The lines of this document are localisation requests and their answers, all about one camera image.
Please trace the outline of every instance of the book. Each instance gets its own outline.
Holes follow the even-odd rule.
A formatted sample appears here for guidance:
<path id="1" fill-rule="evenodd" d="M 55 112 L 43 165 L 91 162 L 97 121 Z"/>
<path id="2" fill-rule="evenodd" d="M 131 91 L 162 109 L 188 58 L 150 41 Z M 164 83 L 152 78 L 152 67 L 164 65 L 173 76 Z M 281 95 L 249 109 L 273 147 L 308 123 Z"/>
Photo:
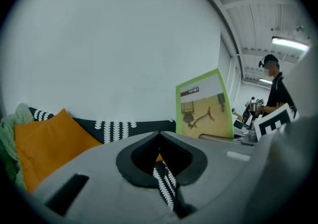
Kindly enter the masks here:
<path id="1" fill-rule="evenodd" d="M 232 113 L 219 69 L 176 87 L 176 132 L 192 138 L 234 138 Z"/>

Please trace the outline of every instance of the person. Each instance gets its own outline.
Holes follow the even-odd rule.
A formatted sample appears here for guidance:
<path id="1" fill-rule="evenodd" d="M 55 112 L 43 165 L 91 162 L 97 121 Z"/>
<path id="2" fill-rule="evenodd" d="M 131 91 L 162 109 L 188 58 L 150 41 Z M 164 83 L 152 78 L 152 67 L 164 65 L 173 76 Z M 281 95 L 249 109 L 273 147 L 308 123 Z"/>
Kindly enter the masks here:
<path id="1" fill-rule="evenodd" d="M 243 124 L 246 124 L 249 117 L 250 117 L 250 112 L 249 112 L 249 104 L 250 103 L 255 103 L 255 97 L 252 97 L 251 100 L 248 100 L 247 103 L 245 104 L 245 111 L 244 113 L 242 114 L 242 120 L 243 120 Z"/>
<path id="2" fill-rule="evenodd" d="M 263 68 L 264 72 L 268 72 L 269 76 L 273 76 L 272 87 L 270 89 L 269 97 L 266 106 L 259 106 L 258 113 L 263 113 L 263 117 L 274 112 L 276 109 L 288 103 L 290 108 L 295 112 L 295 105 L 285 88 L 282 80 L 283 73 L 280 71 L 278 59 L 274 55 L 267 55 L 264 57 Z"/>

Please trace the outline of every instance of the black slot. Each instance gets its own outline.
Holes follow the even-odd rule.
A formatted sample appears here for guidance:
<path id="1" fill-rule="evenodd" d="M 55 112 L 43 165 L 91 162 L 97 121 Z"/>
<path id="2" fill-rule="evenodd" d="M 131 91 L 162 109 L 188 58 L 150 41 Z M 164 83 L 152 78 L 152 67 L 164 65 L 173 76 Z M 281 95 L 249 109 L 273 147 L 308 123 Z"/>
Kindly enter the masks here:
<path id="1" fill-rule="evenodd" d="M 89 177 L 86 175 L 75 174 L 69 179 L 45 204 L 55 213 L 64 216 L 76 196 L 82 190 Z"/>
<path id="2" fill-rule="evenodd" d="M 200 149 L 165 132 L 153 132 L 118 153 L 118 171 L 135 186 L 158 188 L 153 171 L 159 152 L 181 186 L 195 183 L 208 164 L 206 155 Z"/>

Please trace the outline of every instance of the ceiling light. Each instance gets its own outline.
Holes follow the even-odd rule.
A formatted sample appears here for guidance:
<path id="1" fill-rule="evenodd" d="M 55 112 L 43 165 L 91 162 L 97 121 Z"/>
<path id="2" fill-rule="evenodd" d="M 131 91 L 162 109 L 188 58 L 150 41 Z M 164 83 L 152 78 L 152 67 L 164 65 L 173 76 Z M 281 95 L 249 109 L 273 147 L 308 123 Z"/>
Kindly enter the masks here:
<path id="1" fill-rule="evenodd" d="M 273 82 L 272 81 L 268 81 L 268 80 L 265 80 L 265 79 L 260 79 L 261 82 L 263 83 L 268 83 L 268 84 L 272 84 Z"/>
<path id="2" fill-rule="evenodd" d="M 309 49 L 309 46 L 306 43 L 281 37 L 272 37 L 272 43 L 276 45 L 296 48 L 303 51 L 308 51 Z"/>

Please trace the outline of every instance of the cushion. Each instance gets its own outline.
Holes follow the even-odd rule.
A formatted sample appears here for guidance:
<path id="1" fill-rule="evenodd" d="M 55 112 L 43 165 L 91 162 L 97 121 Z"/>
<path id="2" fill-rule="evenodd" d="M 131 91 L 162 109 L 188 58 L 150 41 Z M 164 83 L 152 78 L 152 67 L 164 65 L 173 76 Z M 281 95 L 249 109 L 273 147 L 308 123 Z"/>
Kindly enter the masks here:
<path id="1" fill-rule="evenodd" d="M 47 121 L 15 126 L 15 145 L 28 192 L 52 172 L 99 141 L 63 109 Z"/>

